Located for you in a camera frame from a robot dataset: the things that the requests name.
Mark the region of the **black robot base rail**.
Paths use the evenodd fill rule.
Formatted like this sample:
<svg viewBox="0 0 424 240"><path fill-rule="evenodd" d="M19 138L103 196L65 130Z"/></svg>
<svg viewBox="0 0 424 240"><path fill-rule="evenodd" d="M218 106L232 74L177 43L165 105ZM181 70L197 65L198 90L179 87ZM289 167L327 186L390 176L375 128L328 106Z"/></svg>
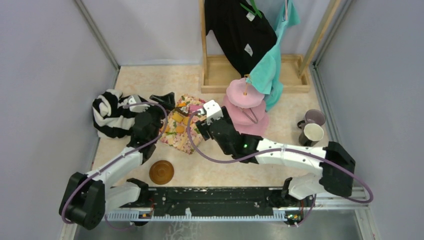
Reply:
<svg viewBox="0 0 424 240"><path fill-rule="evenodd" d="M107 214L109 221L280 222L297 225L313 196L292 198L281 187L150 187L143 199Z"/></svg>

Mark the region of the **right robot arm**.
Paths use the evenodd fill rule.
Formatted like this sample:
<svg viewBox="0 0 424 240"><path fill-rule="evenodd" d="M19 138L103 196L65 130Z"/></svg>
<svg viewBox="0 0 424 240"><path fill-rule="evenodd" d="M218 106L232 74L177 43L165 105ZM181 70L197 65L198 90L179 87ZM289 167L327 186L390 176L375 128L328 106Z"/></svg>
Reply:
<svg viewBox="0 0 424 240"><path fill-rule="evenodd" d="M330 141L324 147L297 146L239 133L227 109L217 103L196 113L206 117L195 123L202 137L215 140L233 163L282 165L307 171L303 176L285 180L281 199L287 206L318 193L343 198L352 195L356 162L338 142Z"/></svg>

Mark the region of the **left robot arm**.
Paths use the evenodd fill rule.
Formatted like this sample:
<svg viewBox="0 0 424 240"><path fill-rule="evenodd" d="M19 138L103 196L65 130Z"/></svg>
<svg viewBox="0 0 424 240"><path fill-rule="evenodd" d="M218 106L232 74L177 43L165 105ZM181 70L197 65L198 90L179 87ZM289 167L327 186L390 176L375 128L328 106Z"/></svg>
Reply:
<svg viewBox="0 0 424 240"><path fill-rule="evenodd" d="M121 206L134 203L144 207L149 203L145 182L130 178L117 185L117 181L153 155L175 106L173 92L144 99L138 94L124 96L119 90L108 89L93 100L93 125L100 136L128 136L130 140L114 159L69 178L58 210L65 224L92 230L106 214Z"/></svg>

